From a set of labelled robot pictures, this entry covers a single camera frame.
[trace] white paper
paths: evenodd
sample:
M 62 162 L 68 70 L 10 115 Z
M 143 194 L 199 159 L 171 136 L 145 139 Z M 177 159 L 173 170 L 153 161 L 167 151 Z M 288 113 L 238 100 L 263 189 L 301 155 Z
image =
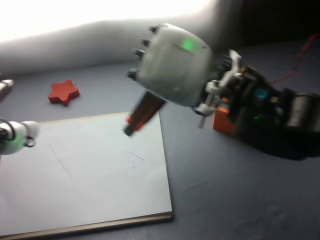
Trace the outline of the white paper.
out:
M 44 123 L 2 156 L 0 236 L 172 211 L 159 115 L 131 138 L 126 116 Z

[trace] robotic hand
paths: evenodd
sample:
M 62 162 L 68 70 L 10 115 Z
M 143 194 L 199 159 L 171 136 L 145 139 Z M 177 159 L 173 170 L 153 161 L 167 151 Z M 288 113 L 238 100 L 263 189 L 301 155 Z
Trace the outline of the robotic hand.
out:
M 14 82 L 3 80 L 0 82 L 1 100 L 11 91 Z M 0 118 L 0 156 L 10 155 L 24 147 L 32 148 L 39 132 L 39 123 L 35 121 L 6 121 Z
M 253 67 L 243 66 L 234 50 L 216 69 L 216 79 L 209 79 L 214 55 L 204 41 L 167 23 L 150 30 L 152 38 L 141 42 L 145 50 L 134 49 L 139 69 L 127 73 L 147 92 L 127 119 L 126 135 L 138 131 L 166 101 L 207 117 L 228 99 L 235 137 L 281 158 L 320 156 L 319 95 L 276 90 Z

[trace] table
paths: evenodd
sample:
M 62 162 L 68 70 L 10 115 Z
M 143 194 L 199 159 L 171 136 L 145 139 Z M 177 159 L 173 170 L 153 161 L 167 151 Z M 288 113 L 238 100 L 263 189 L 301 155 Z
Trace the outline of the table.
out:
M 243 48 L 246 65 L 272 80 L 287 72 L 303 41 Z M 320 94 L 319 42 L 299 72 L 278 87 Z M 143 89 L 125 77 L 134 64 L 16 77 L 0 104 L 15 121 L 52 121 L 130 111 Z M 72 79 L 80 97 L 50 104 L 51 83 Z M 320 158 L 290 161 L 266 155 L 214 130 L 199 129 L 191 109 L 160 112 L 174 220 L 54 236 L 68 240 L 314 240 L 320 238 Z

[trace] red and black marker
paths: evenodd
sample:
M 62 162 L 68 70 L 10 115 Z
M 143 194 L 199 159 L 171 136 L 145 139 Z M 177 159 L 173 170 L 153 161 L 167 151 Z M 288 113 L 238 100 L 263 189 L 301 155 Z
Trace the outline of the red and black marker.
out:
M 131 136 L 135 131 L 138 131 L 159 111 L 165 102 L 165 100 L 147 91 L 128 117 L 128 125 L 124 128 L 124 133 Z

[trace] red star-shaped object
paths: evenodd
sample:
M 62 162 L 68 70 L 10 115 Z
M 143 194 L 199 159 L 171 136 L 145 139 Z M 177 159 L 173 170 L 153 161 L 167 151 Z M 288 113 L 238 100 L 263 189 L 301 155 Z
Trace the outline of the red star-shaped object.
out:
M 74 87 L 70 79 L 63 83 L 53 83 L 51 87 L 52 92 L 49 94 L 48 99 L 52 104 L 62 103 L 68 106 L 71 99 L 80 95 L 78 88 Z

